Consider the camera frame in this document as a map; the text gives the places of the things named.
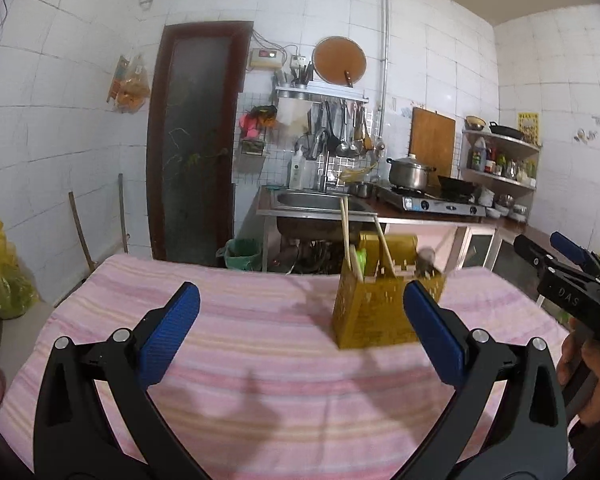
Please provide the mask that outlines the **right hand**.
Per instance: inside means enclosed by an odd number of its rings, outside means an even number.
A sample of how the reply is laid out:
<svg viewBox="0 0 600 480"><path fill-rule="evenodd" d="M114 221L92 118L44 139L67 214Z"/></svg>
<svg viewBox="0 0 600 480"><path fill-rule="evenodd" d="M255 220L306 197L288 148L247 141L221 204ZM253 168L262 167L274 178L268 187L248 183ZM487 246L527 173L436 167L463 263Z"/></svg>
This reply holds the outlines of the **right hand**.
<svg viewBox="0 0 600 480"><path fill-rule="evenodd" d="M569 320L570 334L562 342L562 355L557 364L559 385L564 386L572 375L572 362L577 356L582 358L586 366L597 377L597 384L592 396L578 413L579 422L584 426L593 427L600 422L600 342L588 339L583 344L577 344L576 330L579 322L575 318Z"/></svg>

